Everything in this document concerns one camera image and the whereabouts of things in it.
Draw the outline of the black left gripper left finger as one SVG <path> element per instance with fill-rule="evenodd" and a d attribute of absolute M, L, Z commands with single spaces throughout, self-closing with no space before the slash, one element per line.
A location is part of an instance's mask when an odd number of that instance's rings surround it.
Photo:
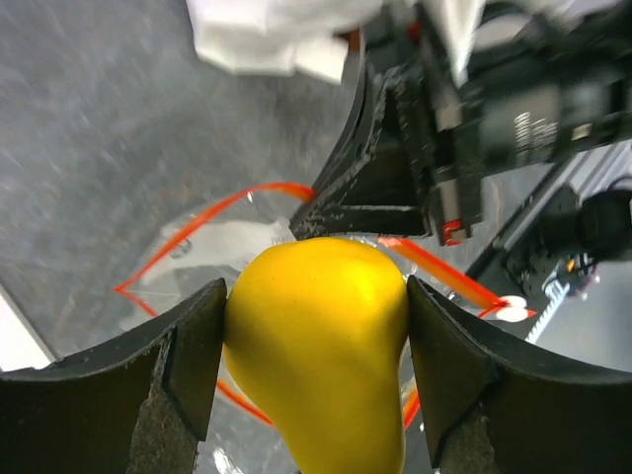
<path fill-rule="evenodd" d="M 206 439 L 227 288 L 117 337 L 1 375 L 4 473 L 191 473 Z"/>

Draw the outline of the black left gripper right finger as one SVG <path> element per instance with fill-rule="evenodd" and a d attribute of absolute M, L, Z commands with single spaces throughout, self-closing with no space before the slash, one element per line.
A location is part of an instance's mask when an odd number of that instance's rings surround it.
<path fill-rule="evenodd" d="M 628 473 L 631 375 L 558 355 L 407 282 L 431 464 L 442 473 Z"/>

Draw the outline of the yellow pear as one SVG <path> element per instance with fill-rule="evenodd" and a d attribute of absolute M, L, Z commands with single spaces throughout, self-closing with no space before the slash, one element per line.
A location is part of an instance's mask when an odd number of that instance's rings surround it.
<path fill-rule="evenodd" d="M 240 274 L 226 306 L 225 360 L 300 471 L 402 471 L 408 315 L 399 268 L 358 241 L 280 244 Z"/>

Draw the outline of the clear zip top bag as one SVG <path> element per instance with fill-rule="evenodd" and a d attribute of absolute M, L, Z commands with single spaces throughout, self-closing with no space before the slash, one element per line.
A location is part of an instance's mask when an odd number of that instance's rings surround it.
<path fill-rule="evenodd" d="M 262 252 L 275 245 L 293 241 L 289 221 L 227 219 L 223 212 L 233 205 L 255 204 L 257 193 L 279 193 L 306 202 L 313 197 L 311 188 L 296 183 L 257 185 L 225 197 L 208 207 L 198 206 L 163 226 L 147 252 L 147 259 L 114 291 L 130 300 L 150 317 L 164 311 L 168 302 L 186 296 L 195 270 L 214 270 L 233 283 L 237 276 Z M 430 277 L 464 297 L 490 321 L 518 323 L 528 321 L 535 313 L 520 296 L 499 296 L 472 278 L 401 237 L 361 238 L 361 243 L 389 251 L 406 260 L 403 277 L 423 270 Z"/>

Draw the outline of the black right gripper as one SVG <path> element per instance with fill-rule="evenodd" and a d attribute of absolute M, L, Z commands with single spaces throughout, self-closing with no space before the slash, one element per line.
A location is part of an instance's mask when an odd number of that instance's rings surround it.
<path fill-rule="evenodd" d="M 631 135 L 631 5 L 564 31 L 527 13 L 513 39 L 475 52 L 464 84 L 448 72 L 427 7 L 392 25 L 398 66 L 364 65 L 340 138 L 290 219 L 298 240 L 335 234 L 468 238 L 482 181 Z"/>

